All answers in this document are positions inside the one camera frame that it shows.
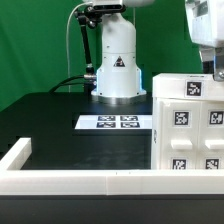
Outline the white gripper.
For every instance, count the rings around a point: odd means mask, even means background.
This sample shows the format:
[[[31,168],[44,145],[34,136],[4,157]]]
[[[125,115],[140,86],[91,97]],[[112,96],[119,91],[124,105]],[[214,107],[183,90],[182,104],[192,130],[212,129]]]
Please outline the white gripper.
[[[203,72],[224,81],[224,0],[185,0],[185,10],[192,42],[205,45],[199,48]]]

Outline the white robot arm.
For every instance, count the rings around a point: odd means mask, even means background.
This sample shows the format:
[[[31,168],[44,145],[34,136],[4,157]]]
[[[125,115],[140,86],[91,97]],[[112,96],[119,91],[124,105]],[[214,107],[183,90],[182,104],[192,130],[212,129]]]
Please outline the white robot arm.
[[[94,100],[129,104],[146,95],[136,64],[136,28],[122,13],[155,0],[82,0],[90,26],[102,25],[102,64],[96,72]],[[200,45],[201,61],[212,64],[213,79],[224,81],[224,0],[185,0],[191,40]]]

